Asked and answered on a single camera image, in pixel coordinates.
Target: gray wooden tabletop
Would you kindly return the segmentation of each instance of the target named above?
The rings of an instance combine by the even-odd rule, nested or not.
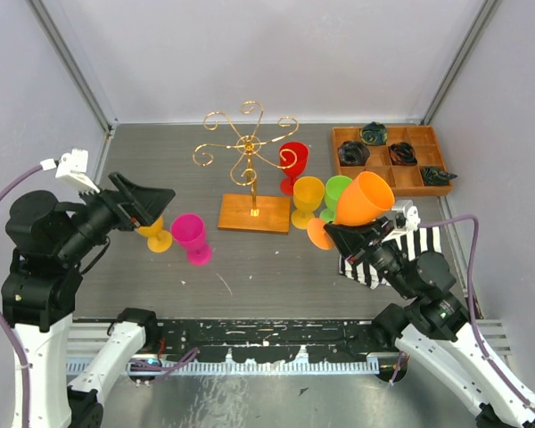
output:
[[[303,125],[292,138],[309,146],[304,175],[323,182],[333,175],[332,127]],[[281,134],[277,125],[259,130],[266,139]],[[215,161],[207,168],[194,165],[192,154],[199,144],[233,144],[235,139],[228,126],[213,132],[200,125],[118,127],[105,175],[118,171],[139,185],[173,188],[177,196],[165,210],[166,227],[181,214],[198,214],[206,223],[214,256],[207,266],[194,267],[177,243],[156,254],[148,250],[142,236],[113,232],[111,248],[86,275],[78,292],[78,317],[114,317],[125,307],[139,307],[155,310],[159,317],[370,318],[390,302],[402,301],[390,287],[372,291],[339,276],[338,253],[318,250],[305,231],[293,226],[289,235],[217,230],[222,194],[248,192],[228,176],[239,154],[212,149]],[[266,146],[262,154],[277,163],[279,146]],[[280,196],[285,175],[261,161],[256,166],[259,194]],[[108,183],[104,178],[102,185]],[[436,199],[414,202],[423,221],[441,218]],[[442,249],[451,258],[445,234]]]

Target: striped cloth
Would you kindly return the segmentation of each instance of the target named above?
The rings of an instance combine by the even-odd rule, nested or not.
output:
[[[396,238],[396,244],[408,255],[408,260],[414,260],[417,255],[425,251],[442,252],[440,228],[420,228],[415,232],[399,236]],[[349,279],[354,279],[370,287],[371,290],[374,290],[380,284],[389,285],[383,275],[377,273],[375,268],[365,261],[353,269],[349,263],[345,262],[342,256],[339,256],[339,274],[347,276]]]

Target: wooden organizer box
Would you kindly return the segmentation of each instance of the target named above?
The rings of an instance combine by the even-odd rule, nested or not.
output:
[[[360,129],[357,127],[333,128],[331,144],[333,162],[337,174],[355,178],[362,171],[372,171],[384,178],[391,186],[395,196],[445,196],[452,190],[449,185],[424,185],[420,167],[442,167],[446,163],[442,157],[438,139],[429,126],[387,126],[386,145],[368,146],[370,156],[364,167],[342,167],[339,162],[338,149],[345,141],[360,140]],[[418,165],[414,167],[393,166],[388,146],[406,141],[412,144],[416,152]]]

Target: robotic arm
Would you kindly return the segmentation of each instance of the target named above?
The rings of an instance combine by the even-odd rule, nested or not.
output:
[[[86,152],[75,149],[62,156],[56,173],[77,188],[84,204],[58,202],[42,190],[24,194],[10,209],[6,233],[16,248],[2,287],[3,313],[28,356],[30,385],[22,389],[18,370],[15,428],[22,426],[24,396],[31,397],[29,426],[100,426],[103,403],[123,367],[159,338],[154,312],[126,309],[91,366],[66,387],[66,346],[83,275],[109,247],[110,231],[151,225],[175,196],[172,190],[135,185],[119,173],[109,175],[117,190],[99,189],[85,175],[86,162]],[[55,168],[52,160],[42,165]],[[99,245],[103,249],[82,269],[83,258]]]
[[[374,319],[376,340],[426,366],[476,416],[479,428],[535,427],[535,392],[514,376],[480,333],[476,337],[467,309],[450,292],[456,278],[444,256],[428,251],[408,261],[391,239],[417,227],[417,212],[407,203],[397,205],[394,221],[384,217],[363,226],[325,225],[353,267],[362,261],[372,264],[400,296],[413,300],[405,308],[391,304]]]

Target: gray wall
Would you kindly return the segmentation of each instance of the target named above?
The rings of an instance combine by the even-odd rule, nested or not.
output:
[[[535,0],[500,5],[433,124],[460,176],[454,213],[480,217],[482,308],[535,388]],[[471,228],[460,232],[469,249]]]
[[[45,0],[121,123],[421,119],[478,0]]]
[[[0,0],[0,190],[29,167],[74,145],[90,150],[93,168],[102,142],[103,131],[26,2]],[[31,178],[0,206],[0,287],[13,248],[4,232],[9,207],[23,192],[38,188],[54,190],[60,199],[74,197],[55,185],[49,172]],[[12,410],[13,356],[0,330],[0,428],[10,426]]]

